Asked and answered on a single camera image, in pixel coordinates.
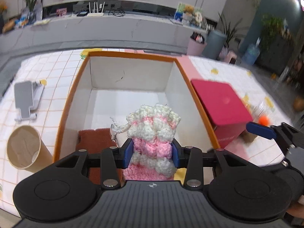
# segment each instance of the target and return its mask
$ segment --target orange ball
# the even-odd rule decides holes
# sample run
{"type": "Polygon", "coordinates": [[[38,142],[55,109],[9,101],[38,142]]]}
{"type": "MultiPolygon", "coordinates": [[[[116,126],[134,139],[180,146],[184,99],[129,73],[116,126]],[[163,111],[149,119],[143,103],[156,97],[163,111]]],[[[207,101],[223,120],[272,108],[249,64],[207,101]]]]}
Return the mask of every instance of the orange ball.
{"type": "Polygon", "coordinates": [[[263,115],[260,116],[258,124],[264,125],[264,126],[269,126],[270,122],[267,116],[263,115]]]}

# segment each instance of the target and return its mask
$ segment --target brown cloth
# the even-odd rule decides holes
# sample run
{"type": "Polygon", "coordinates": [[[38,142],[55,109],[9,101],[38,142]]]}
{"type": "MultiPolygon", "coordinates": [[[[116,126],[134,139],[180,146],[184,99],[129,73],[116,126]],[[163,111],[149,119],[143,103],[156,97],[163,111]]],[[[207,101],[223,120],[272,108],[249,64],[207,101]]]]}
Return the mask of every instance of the brown cloth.
{"type": "MultiPolygon", "coordinates": [[[[78,133],[80,143],[76,146],[76,151],[86,149],[90,154],[98,154],[107,147],[116,146],[116,143],[111,140],[109,128],[80,130],[78,133]]],[[[118,169],[117,172],[122,181],[122,170],[118,169]]],[[[100,184],[100,168],[91,168],[89,179],[95,184],[100,184]]]]}

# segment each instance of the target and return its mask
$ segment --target cup rim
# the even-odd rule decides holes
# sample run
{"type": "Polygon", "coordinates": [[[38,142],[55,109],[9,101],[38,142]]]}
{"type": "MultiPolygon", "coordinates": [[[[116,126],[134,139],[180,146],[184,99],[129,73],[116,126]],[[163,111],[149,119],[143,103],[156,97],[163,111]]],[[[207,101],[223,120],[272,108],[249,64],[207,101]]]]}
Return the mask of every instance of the cup rim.
{"type": "Polygon", "coordinates": [[[33,126],[31,126],[31,125],[21,125],[21,126],[19,126],[18,128],[16,128],[16,129],[10,134],[9,139],[7,140],[7,144],[6,144],[6,157],[7,157],[7,160],[10,162],[10,164],[11,164],[13,167],[15,167],[16,169],[19,169],[19,170],[25,170],[25,169],[29,168],[30,166],[32,166],[32,165],[36,162],[36,159],[38,158],[38,155],[39,155],[39,153],[40,153],[40,150],[41,150],[41,136],[40,136],[38,130],[35,129],[35,128],[34,128],[33,126]],[[17,167],[17,166],[15,166],[15,164],[13,164],[13,163],[10,161],[9,155],[8,155],[8,153],[7,153],[7,147],[8,147],[9,141],[10,141],[10,139],[12,138],[12,136],[13,136],[18,130],[20,130],[20,129],[22,129],[22,128],[25,128],[25,127],[28,127],[28,128],[30,128],[30,129],[33,129],[33,130],[36,131],[36,133],[37,133],[37,135],[38,135],[38,137],[39,137],[39,150],[38,150],[38,153],[37,153],[37,157],[35,158],[35,160],[34,160],[31,164],[29,164],[29,165],[26,166],[26,167],[17,167]]]}

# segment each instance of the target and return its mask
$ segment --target gray phone holder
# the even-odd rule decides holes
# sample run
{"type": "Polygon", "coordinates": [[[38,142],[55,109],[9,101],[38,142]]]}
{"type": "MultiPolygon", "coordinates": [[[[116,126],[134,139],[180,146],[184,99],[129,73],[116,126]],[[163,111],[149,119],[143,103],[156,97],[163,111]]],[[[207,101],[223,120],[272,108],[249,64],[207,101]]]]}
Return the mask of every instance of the gray phone holder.
{"type": "Polygon", "coordinates": [[[15,121],[35,120],[36,113],[31,113],[38,108],[39,101],[44,89],[40,82],[23,81],[14,85],[15,107],[19,114],[15,121]]]}

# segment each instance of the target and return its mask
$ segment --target black cable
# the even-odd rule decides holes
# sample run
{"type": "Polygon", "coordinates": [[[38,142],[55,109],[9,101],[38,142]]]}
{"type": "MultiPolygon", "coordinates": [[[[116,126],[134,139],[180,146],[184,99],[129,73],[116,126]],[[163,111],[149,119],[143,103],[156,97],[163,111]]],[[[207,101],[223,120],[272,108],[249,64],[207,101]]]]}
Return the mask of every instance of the black cable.
{"type": "Polygon", "coordinates": [[[110,9],[108,15],[113,15],[113,16],[117,16],[117,17],[123,17],[125,16],[125,11],[122,7],[118,8],[118,9],[115,9],[115,10],[112,10],[110,9]]]}

